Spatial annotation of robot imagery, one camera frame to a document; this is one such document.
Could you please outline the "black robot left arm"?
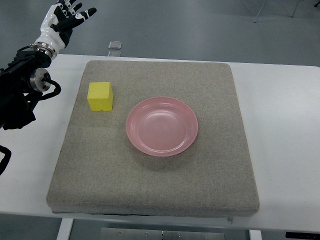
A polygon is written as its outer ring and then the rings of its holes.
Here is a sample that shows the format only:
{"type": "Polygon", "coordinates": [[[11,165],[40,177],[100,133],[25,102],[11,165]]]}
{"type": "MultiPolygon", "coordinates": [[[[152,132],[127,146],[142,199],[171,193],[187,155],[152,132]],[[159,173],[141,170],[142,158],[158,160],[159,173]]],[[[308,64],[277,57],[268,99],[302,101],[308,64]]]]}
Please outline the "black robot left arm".
{"type": "Polygon", "coordinates": [[[25,46],[16,52],[7,68],[0,70],[0,127],[22,129],[36,120],[33,113],[40,101],[61,93],[47,68],[51,56],[44,50],[25,46]]]}

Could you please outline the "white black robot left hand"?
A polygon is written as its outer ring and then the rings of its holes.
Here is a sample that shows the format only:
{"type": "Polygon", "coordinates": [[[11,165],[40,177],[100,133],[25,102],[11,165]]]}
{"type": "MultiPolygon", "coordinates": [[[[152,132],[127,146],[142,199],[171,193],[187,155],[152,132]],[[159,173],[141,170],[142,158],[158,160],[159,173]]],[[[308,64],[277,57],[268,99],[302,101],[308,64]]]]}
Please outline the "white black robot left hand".
{"type": "Polygon", "coordinates": [[[53,4],[40,26],[40,36],[33,44],[33,49],[44,52],[52,60],[59,51],[70,42],[73,29],[93,16],[97,9],[92,7],[80,11],[82,3],[74,0],[58,0],[53,4]]]}

